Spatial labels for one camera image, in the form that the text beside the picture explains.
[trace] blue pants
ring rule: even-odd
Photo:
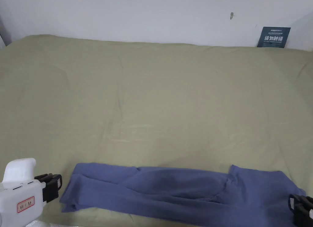
[[[63,212],[98,207],[199,226],[293,226],[289,194],[305,195],[283,172],[217,173],[166,167],[76,165]]]

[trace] dark blue sign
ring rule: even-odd
[[[290,27],[263,27],[258,47],[284,48]]]

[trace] label sticker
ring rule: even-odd
[[[290,198],[290,206],[291,206],[292,210],[295,209],[295,200],[293,198]]]
[[[35,197],[30,197],[20,203],[17,204],[17,213],[21,213],[22,211],[32,207],[35,205]]]

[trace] mattress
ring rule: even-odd
[[[0,50],[0,168],[35,174],[79,162],[227,173],[281,170],[313,195],[313,54],[302,50],[28,36]],[[41,220],[187,226],[101,209]]]

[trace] crease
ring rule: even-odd
[[[303,70],[309,65],[309,61],[307,61],[303,66],[302,68],[300,69],[298,75],[297,75],[297,78],[296,78],[296,81],[300,78],[300,75],[302,74]]]
[[[292,180],[292,182],[294,182],[294,179],[292,178],[292,175],[291,175],[291,173],[290,173],[290,170],[289,170],[289,167],[288,167],[286,158],[285,158],[285,153],[283,152],[283,149],[282,149],[280,143],[279,143],[278,141],[276,141],[276,140],[275,140],[275,142],[276,142],[276,144],[277,144],[277,146],[278,146],[278,148],[279,148],[279,151],[280,151],[281,154],[282,154],[282,158],[283,158],[284,163],[285,163],[285,166],[286,166],[286,168],[287,168],[287,172],[288,172],[288,174],[289,174],[289,177],[290,177],[290,179]]]
[[[58,70],[58,72],[61,73],[61,75],[63,76],[63,81],[65,83],[65,86],[69,89],[70,84],[69,84],[69,78],[68,78],[67,72],[53,63],[48,63],[48,65],[53,66],[55,69]]]

